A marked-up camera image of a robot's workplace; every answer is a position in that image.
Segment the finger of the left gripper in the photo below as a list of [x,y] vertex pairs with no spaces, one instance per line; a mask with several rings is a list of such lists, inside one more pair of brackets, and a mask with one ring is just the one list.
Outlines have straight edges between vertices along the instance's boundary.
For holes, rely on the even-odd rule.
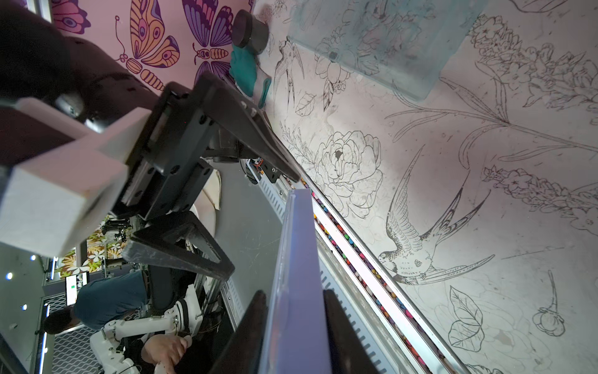
[[227,281],[235,265],[213,235],[191,212],[174,212],[134,232],[122,252],[129,263],[141,263],[202,274]]
[[293,182],[300,181],[291,153],[272,131],[263,111],[228,81],[211,72],[202,73],[192,96],[199,100],[199,109],[214,130],[207,137],[203,158],[216,162],[261,158]]

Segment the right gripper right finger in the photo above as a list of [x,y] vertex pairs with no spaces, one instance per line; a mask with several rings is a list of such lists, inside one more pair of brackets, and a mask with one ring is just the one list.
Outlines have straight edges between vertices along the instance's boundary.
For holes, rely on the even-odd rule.
[[359,341],[338,297],[324,290],[326,325],[330,346],[330,361],[334,374],[375,374],[372,360]]

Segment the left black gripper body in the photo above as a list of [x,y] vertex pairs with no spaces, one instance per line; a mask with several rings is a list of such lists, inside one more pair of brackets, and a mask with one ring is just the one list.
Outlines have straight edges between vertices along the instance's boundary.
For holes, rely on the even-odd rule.
[[189,210],[213,171],[202,156],[215,132],[197,93],[166,85],[127,160],[131,175],[111,214],[154,220]]

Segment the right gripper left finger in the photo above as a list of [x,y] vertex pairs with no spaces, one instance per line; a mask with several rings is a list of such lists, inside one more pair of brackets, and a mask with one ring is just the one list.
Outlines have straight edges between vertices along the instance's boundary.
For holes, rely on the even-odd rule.
[[259,370],[268,306],[264,291],[257,291],[238,329],[213,364],[209,374],[255,374]]

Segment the blue plastic geometry case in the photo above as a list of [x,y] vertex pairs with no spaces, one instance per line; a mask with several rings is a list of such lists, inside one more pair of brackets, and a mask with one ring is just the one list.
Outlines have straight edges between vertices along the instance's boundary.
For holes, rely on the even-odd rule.
[[260,373],[331,373],[311,193],[289,193],[283,217]]

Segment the green transparent ruler set pouch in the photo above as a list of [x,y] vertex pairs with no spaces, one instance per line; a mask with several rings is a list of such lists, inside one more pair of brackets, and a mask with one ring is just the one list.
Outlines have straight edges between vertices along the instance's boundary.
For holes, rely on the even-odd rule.
[[430,93],[485,1],[299,1],[290,39],[316,55],[327,91],[359,73],[416,101]]

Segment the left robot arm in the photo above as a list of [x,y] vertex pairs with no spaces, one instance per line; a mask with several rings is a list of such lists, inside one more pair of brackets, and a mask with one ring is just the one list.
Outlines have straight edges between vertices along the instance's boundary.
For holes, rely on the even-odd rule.
[[299,171],[263,112],[229,81],[156,95],[98,46],[66,37],[14,1],[1,4],[1,242],[63,257],[108,214],[138,217],[126,260],[230,278],[235,268],[191,207],[210,147],[227,133],[240,157]]

